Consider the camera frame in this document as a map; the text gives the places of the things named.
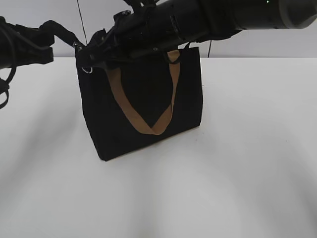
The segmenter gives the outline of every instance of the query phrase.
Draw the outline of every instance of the metal ring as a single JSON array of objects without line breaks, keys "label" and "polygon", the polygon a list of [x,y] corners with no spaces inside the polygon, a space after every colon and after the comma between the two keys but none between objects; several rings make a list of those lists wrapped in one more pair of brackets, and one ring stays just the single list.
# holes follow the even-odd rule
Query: metal ring
[{"label": "metal ring", "polygon": [[90,67],[89,69],[89,71],[88,70],[86,70],[85,68],[81,68],[85,73],[87,73],[87,74],[92,74],[93,73],[93,68],[92,67]]}]

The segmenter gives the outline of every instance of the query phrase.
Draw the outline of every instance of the white table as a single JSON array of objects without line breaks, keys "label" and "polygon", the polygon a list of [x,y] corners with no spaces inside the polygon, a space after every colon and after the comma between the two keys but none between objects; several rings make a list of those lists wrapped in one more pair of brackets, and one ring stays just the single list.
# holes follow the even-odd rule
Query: white table
[{"label": "white table", "polygon": [[317,59],[202,59],[202,126],[110,162],[75,59],[0,111],[1,238],[316,238]]}]

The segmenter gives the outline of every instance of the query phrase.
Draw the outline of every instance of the white wall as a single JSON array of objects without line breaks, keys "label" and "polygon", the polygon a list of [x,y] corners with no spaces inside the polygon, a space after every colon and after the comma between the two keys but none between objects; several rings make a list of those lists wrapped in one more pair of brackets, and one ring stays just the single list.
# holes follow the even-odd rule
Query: white wall
[{"label": "white wall", "polygon": [[[79,0],[87,37],[113,25],[112,16],[129,7],[123,0]],[[56,20],[84,42],[76,0],[10,0],[1,3],[0,15],[8,22],[38,27]],[[214,42],[212,57],[317,57],[317,22],[305,30],[245,31],[232,39]],[[73,56],[73,49],[56,40],[55,56]],[[207,56],[209,43],[200,44]]]}]

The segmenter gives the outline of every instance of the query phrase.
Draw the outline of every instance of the wire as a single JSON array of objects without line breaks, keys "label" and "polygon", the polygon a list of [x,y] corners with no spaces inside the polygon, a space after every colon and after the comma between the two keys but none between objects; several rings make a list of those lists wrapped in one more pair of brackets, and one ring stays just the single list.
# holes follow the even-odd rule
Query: wire
[{"label": "wire", "polygon": [[0,31],[7,38],[8,43],[9,43],[10,48],[11,48],[11,58],[12,58],[11,59],[12,60],[12,62],[11,62],[11,72],[10,72],[10,74],[8,76],[8,79],[6,80],[7,84],[9,84],[12,81],[12,79],[13,79],[15,73],[16,73],[17,63],[16,63],[16,51],[15,51],[14,43],[12,42],[12,39],[8,35],[8,33],[6,32],[5,28],[6,28],[6,26],[4,24],[3,25],[0,24]]},{"label": "wire", "polygon": [[81,9],[80,9],[80,5],[79,5],[79,1],[77,0],[77,5],[78,5],[78,10],[79,10],[79,15],[80,15],[80,20],[81,20],[81,25],[83,27],[83,31],[84,31],[84,35],[85,35],[85,41],[86,41],[86,45],[88,44],[87,41],[87,35],[86,35],[86,31],[85,31],[85,26],[84,26],[84,21],[83,21],[83,16],[81,14]]},{"label": "wire", "polygon": [[210,44],[209,44],[208,58],[210,58],[211,44],[212,44],[212,40],[210,40]]}]

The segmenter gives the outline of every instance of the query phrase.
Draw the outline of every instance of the black tote bag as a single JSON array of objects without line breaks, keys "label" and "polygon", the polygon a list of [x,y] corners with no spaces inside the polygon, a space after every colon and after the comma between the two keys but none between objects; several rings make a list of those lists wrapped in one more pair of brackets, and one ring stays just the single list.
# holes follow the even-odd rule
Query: black tote bag
[{"label": "black tote bag", "polygon": [[106,72],[77,67],[85,121],[108,161],[198,127],[203,109],[198,48],[149,56]]}]

